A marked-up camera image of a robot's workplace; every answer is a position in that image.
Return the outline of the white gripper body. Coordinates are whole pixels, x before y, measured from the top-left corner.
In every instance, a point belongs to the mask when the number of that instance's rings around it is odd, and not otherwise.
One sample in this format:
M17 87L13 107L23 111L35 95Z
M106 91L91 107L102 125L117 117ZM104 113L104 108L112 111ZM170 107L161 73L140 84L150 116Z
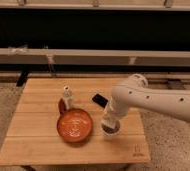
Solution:
M101 123L111 129L114 129L116 127L117 116L116 113L109 106L104 109L104 115Z

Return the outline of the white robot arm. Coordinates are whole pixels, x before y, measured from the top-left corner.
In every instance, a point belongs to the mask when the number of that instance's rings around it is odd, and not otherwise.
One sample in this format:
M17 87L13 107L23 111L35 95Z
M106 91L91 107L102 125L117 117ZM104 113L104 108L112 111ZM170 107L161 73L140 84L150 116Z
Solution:
M190 122L190 90L151 89L143 75L133 74L113 87L101 123L114 129L130 107Z

